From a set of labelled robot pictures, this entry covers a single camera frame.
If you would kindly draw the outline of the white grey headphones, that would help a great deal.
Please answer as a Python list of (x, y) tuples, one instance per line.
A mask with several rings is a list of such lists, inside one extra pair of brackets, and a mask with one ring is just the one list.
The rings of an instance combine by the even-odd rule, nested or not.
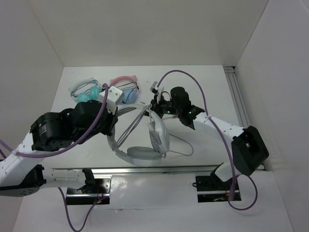
[(169, 152), (169, 133), (163, 119), (150, 105), (129, 104), (115, 113), (118, 125), (107, 137), (111, 150), (135, 166), (157, 166)]

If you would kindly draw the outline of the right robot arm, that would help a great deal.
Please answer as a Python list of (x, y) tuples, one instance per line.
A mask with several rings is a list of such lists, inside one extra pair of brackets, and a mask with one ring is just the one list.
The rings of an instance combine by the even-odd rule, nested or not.
[(151, 109), (159, 116), (175, 115), (183, 125), (211, 135), (227, 145), (232, 162), (223, 163), (212, 171), (213, 188), (222, 189), (234, 175), (250, 176), (269, 157), (257, 128), (232, 125), (206, 114), (204, 109), (191, 104), (183, 87), (174, 87), (168, 101), (162, 96), (163, 88), (153, 86), (150, 90), (154, 93)]

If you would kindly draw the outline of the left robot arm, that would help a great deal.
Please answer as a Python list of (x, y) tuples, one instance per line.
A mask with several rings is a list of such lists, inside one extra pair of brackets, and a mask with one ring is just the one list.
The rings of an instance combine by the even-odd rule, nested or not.
[(0, 162), (0, 194), (24, 197), (44, 188), (93, 191), (96, 181), (91, 169), (46, 168), (40, 164), (40, 154), (51, 155), (73, 143), (81, 145), (99, 133), (111, 135), (118, 119), (101, 106), (98, 101), (80, 102), (74, 108), (40, 116), (23, 142)]

